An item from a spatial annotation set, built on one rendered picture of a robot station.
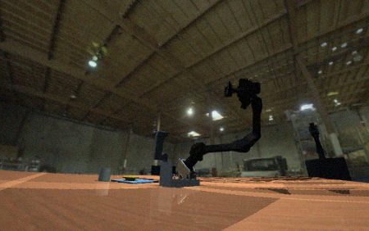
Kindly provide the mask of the light blue flat mat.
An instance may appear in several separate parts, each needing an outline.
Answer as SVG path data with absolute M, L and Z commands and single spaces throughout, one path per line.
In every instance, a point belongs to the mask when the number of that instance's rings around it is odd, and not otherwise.
M 143 179 L 136 179 L 136 180 L 121 180 L 121 179 L 112 179 L 112 182 L 118 183 L 129 183 L 129 184 L 138 184 L 138 183 L 158 183 L 157 180 L 143 180 Z

